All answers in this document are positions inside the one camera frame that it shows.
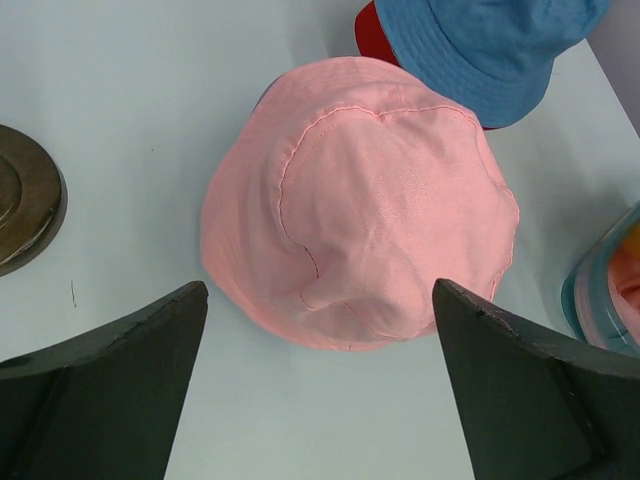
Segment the lilac bucket hat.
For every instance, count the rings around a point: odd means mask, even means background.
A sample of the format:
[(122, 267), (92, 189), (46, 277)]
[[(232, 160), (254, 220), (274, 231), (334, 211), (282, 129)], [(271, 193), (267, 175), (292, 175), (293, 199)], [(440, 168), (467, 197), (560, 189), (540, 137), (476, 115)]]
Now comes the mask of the lilac bucket hat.
[(257, 102), (255, 103), (253, 109), (252, 109), (252, 113), (257, 109), (257, 107), (260, 105), (260, 103), (262, 102), (262, 100), (264, 99), (264, 97), (267, 95), (267, 93), (269, 92), (269, 90), (272, 88), (273, 84), (274, 84), (275, 80), (273, 82), (271, 82), (265, 89), (264, 91), (261, 93), (261, 95), (259, 96)]

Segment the blue hat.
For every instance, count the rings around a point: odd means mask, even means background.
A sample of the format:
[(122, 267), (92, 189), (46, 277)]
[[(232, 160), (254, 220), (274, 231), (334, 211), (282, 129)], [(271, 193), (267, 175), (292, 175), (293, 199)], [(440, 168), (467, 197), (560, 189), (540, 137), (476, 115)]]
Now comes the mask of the blue hat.
[(378, 1), (399, 65), (472, 110), (489, 129), (510, 126), (543, 99), (556, 58), (583, 41), (607, 1)]

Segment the red bucket hat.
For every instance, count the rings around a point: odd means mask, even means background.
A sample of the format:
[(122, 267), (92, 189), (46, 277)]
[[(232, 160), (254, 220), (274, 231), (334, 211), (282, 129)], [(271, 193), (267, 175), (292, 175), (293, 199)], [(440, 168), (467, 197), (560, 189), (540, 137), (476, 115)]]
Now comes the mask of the red bucket hat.
[(504, 1), (370, 1), (356, 15), (359, 53), (398, 66), (473, 111), (488, 130), (513, 122), (510, 85), (477, 65)]

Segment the pink bucket hat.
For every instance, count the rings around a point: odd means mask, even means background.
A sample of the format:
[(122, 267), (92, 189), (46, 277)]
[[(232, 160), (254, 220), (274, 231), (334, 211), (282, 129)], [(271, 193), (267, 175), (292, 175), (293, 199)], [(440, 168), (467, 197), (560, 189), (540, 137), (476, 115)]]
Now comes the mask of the pink bucket hat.
[(435, 331), (432, 289), (492, 298), (519, 210), (476, 115), (389, 63), (279, 76), (212, 177), (202, 263), (253, 322), (318, 349)]

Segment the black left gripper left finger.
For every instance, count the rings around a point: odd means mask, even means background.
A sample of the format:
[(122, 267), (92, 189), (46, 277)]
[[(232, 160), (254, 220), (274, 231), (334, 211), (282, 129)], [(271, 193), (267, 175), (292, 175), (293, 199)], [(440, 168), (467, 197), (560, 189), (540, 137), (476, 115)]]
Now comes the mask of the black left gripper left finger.
[(189, 282), (125, 317), (3, 361), (2, 478), (163, 478), (207, 298), (203, 282)]

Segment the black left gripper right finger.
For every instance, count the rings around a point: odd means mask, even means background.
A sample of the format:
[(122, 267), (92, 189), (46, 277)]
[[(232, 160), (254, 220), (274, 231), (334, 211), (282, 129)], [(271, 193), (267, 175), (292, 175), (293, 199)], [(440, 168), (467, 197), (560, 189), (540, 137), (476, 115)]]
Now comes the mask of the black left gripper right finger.
[(436, 281), (432, 301), (475, 478), (638, 478), (638, 359), (451, 280)]

